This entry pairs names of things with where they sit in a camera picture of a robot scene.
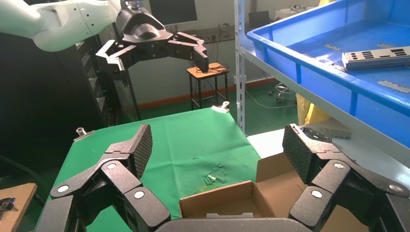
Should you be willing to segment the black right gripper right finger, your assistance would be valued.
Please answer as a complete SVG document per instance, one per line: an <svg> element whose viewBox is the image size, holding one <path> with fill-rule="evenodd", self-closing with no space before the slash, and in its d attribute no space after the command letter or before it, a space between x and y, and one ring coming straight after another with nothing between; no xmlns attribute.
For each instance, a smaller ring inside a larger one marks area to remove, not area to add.
<svg viewBox="0 0 410 232"><path fill-rule="evenodd" d="M361 167L331 143L307 137L295 124L285 127L282 147L306 185L290 219L317 232L342 206L371 232L409 231L410 191L404 185Z"/></svg>

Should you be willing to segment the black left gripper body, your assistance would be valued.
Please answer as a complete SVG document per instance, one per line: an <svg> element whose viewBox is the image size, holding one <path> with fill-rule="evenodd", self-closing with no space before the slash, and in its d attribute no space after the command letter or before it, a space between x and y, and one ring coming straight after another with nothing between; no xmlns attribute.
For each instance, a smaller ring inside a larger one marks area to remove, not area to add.
<svg viewBox="0 0 410 232"><path fill-rule="evenodd" d="M122 8L115 21L118 43L136 46L138 62L166 58L173 34L144 8Z"/></svg>

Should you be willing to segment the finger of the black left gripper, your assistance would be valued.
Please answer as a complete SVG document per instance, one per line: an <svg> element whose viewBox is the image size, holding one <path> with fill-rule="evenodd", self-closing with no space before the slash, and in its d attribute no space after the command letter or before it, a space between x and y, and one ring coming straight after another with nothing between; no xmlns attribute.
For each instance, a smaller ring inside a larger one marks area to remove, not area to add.
<svg viewBox="0 0 410 232"><path fill-rule="evenodd" d="M96 53L100 70L112 80L125 80L128 68L138 62L135 49L135 45L108 40Z"/></svg>
<svg viewBox="0 0 410 232"><path fill-rule="evenodd" d="M190 60L201 72L208 72L209 58L203 39L184 32L177 32L167 42L167 54L169 57Z"/></svg>

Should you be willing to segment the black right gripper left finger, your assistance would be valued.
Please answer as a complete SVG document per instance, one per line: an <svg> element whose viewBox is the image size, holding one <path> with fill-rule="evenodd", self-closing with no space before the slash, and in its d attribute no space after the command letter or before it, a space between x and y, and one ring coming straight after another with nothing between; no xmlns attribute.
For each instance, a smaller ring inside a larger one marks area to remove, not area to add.
<svg viewBox="0 0 410 232"><path fill-rule="evenodd" d="M171 215L141 181L152 147L148 124L131 139L111 144L96 164L51 190L36 231L84 232L108 207L134 232L157 230Z"/></svg>

